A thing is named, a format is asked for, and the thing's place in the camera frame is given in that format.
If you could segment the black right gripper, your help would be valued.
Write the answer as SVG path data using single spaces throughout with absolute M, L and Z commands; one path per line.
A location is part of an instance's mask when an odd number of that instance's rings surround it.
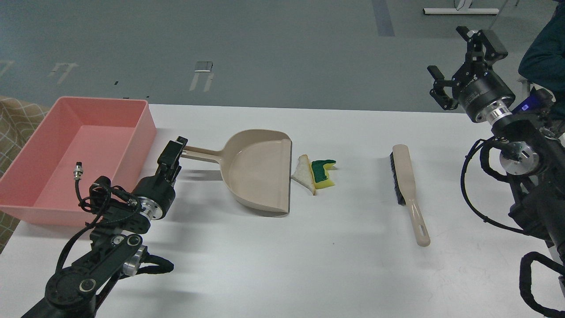
M 500 101 L 509 107 L 516 96 L 507 84 L 493 72 L 493 64 L 505 59 L 508 51 L 493 30 L 470 30 L 466 26 L 456 27 L 456 31 L 467 44 L 462 66 L 455 78 L 446 79 L 437 66 L 426 69 L 434 83 L 430 96 L 443 110 L 456 110 L 462 107 L 474 123 L 486 121 L 483 111 Z M 445 89 L 454 88 L 455 98 Z

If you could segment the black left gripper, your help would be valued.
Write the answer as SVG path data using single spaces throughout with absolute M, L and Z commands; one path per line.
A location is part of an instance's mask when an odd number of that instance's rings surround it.
M 157 160 L 157 174 L 142 178 L 134 187 L 135 197 L 152 201 L 156 205 L 153 219 L 161 220 L 169 211 L 175 197 L 175 183 L 182 167 L 181 155 L 188 139 L 178 136 L 176 141 L 169 141 Z

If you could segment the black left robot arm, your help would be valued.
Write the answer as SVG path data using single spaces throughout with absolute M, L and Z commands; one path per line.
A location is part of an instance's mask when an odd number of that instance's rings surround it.
M 169 141 L 158 157 L 155 174 L 142 178 L 131 192 L 101 176 L 82 197 L 83 167 L 76 164 L 79 207 L 94 219 L 65 244 L 44 297 L 23 314 L 25 318 L 94 318 L 119 280 L 174 269 L 169 260 L 148 252 L 143 234 L 151 221 L 166 216 L 175 199 L 179 160 L 187 142 L 183 137 Z

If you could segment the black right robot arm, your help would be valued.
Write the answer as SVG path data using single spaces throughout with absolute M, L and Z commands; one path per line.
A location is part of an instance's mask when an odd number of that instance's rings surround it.
M 547 318 L 562 318 L 562 310 L 539 304 L 531 292 L 531 265 L 539 262 L 559 274 L 564 283 L 564 147 L 550 129 L 552 95 L 532 89 L 516 107 L 516 97 L 494 72 L 493 64 L 507 57 L 507 50 L 492 30 L 456 28 L 467 50 L 464 63 L 449 79 L 437 66 L 428 66 L 434 80 L 430 96 L 444 110 L 462 107 L 474 123 L 492 126 L 493 136 L 478 140 L 469 151 L 461 172 L 461 190 L 466 195 L 465 175 L 470 159 L 479 153 L 482 170 L 510 185 L 514 204 L 509 216 L 518 225 L 502 225 L 478 212 L 486 223 L 535 237 L 555 248 L 557 261 L 529 252 L 521 258 L 519 290 L 525 304 Z

